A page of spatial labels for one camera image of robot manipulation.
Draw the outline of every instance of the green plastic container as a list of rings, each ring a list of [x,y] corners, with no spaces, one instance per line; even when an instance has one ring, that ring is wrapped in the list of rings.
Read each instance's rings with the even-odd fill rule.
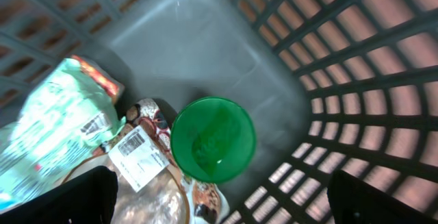
[[[185,174],[222,183],[248,166],[256,141],[253,122],[242,107],[228,99],[205,97],[178,114],[170,146]]]

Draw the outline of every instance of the white label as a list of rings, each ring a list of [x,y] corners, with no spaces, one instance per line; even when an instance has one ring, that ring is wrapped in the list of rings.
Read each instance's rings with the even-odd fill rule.
[[[111,121],[108,119],[108,116],[104,112],[100,112],[81,128],[81,132],[85,135],[90,135],[103,129],[108,129],[110,126]]]
[[[129,132],[108,155],[135,192],[169,165],[166,156],[140,126]]]

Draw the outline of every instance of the laundry basket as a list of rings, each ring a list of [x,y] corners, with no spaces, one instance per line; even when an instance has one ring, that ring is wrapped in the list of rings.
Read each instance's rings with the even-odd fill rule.
[[[438,0],[0,0],[0,125],[72,53],[176,111],[250,113],[225,223],[333,223],[342,169],[438,218]]]

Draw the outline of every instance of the barcode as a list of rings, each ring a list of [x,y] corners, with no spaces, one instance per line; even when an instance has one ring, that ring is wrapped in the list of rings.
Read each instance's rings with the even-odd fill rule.
[[[81,132],[83,132],[85,135],[92,134],[94,132],[97,132],[101,129],[105,129],[111,125],[110,121],[108,120],[108,117],[104,113],[100,113],[96,115],[90,122],[86,123],[82,128]]]
[[[134,133],[128,140],[118,147],[118,150],[123,156],[129,155],[132,151],[137,149],[140,145],[144,143],[143,137],[139,133]]]

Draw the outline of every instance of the green and white package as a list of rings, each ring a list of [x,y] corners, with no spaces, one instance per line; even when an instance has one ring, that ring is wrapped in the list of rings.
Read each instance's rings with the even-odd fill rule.
[[[102,87],[65,59],[0,129],[0,195],[22,203],[45,193],[124,124]]]

